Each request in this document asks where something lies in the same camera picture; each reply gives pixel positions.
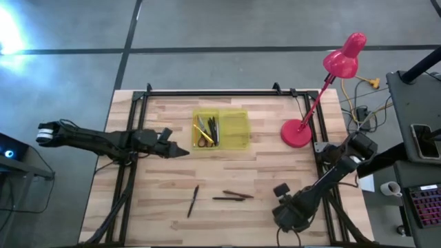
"lamp base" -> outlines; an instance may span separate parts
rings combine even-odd
[[[311,141],[311,128],[309,128],[309,125],[306,125],[303,130],[298,131],[301,124],[301,120],[295,119],[285,122],[282,126],[280,136],[282,137],[283,142],[290,147],[304,147]]]

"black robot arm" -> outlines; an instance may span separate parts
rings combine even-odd
[[[276,224],[284,232],[289,230],[301,232],[307,229],[312,221],[309,219],[315,216],[321,198],[326,196],[329,189],[334,187],[347,174],[356,170],[359,165],[370,163],[376,151],[377,144],[361,133],[349,135],[338,147],[334,145],[326,146],[319,157],[324,163],[330,164],[331,168],[322,178],[293,196],[287,194],[289,188],[286,184],[279,185],[274,189],[280,203],[278,207],[272,210]],[[336,211],[338,214],[345,214],[343,210],[338,211],[336,209]],[[359,232],[357,230],[353,231],[353,235],[358,236]],[[359,238],[358,240],[366,241],[367,239]]]
[[[85,149],[100,156],[107,155],[113,161],[127,163],[133,153],[146,153],[162,158],[176,158],[189,152],[167,141],[172,131],[165,128],[161,134],[154,130],[130,130],[100,132],[81,128],[72,121],[52,121],[39,124],[37,143],[42,147],[63,145]]]

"gray floor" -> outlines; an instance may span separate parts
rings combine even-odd
[[[134,6],[135,0],[3,0],[0,17],[8,24],[6,39],[13,47],[123,48]],[[440,24],[429,0],[144,0],[132,47],[342,45],[356,31],[366,33],[368,45],[427,45],[441,43]],[[362,52],[358,74],[381,78],[381,88],[385,88],[387,72],[408,69],[428,53]],[[121,88],[144,89],[146,83],[156,89],[268,88],[273,82],[282,87],[317,88],[326,75],[322,60],[327,54],[133,54]],[[37,125],[69,118],[82,127],[102,130],[120,61],[120,54],[0,56],[0,132],[35,146],[57,172],[48,210],[17,215],[9,247],[77,242],[96,156],[69,147],[38,147],[34,141]],[[433,70],[441,72],[441,66]],[[350,96],[357,82],[347,81]],[[344,100],[340,82],[333,87]],[[364,83],[358,88],[359,94],[371,91]],[[388,96],[387,90],[370,94],[359,98],[358,105],[375,108]],[[380,150],[401,141],[393,108],[387,114],[387,124],[369,134]],[[390,169],[378,172],[376,185],[393,177]],[[37,189],[32,189],[30,208],[41,205],[48,194]],[[378,193],[366,193],[365,199],[378,242],[413,245],[412,239],[394,232],[400,224],[396,200]]]

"wooden table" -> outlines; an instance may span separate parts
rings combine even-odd
[[[132,93],[127,90],[115,92],[106,132],[125,130]],[[303,99],[299,102],[305,114]],[[327,90],[321,103],[330,142],[342,142],[347,133],[336,91]],[[248,110],[252,131],[250,148],[245,151],[192,150],[192,111],[198,107],[242,107]],[[291,118],[302,118],[292,97],[149,97],[144,128],[157,131],[170,128],[173,130],[170,140],[178,142],[180,147],[190,151],[190,155],[175,159],[150,156],[139,160],[125,244],[275,246],[277,226],[271,210],[278,201],[273,188],[287,183],[295,193],[317,180],[312,146],[293,149],[280,139],[280,127]],[[107,157],[100,158],[98,167],[109,161]],[[79,241],[87,240],[107,216],[117,171],[117,166],[110,166],[94,177]],[[344,181],[353,183],[354,176],[348,175]],[[197,185],[200,186],[197,201],[191,217],[187,218]],[[243,202],[212,200],[214,196],[223,196],[225,189],[251,194],[255,198]],[[372,240],[361,190],[341,185],[340,194],[349,217]],[[114,239],[118,238],[121,212]],[[338,229],[335,213],[333,219]],[[329,244],[321,204],[311,227],[301,232],[300,238],[303,245]],[[297,245],[298,241],[292,232],[281,232],[280,244]]]

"lamp shade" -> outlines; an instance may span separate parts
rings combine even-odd
[[[323,66],[331,75],[342,79],[353,78],[358,70],[357,56],[366,45],[366,41],[363,33],[351,34],[342,48],[326,56]]]

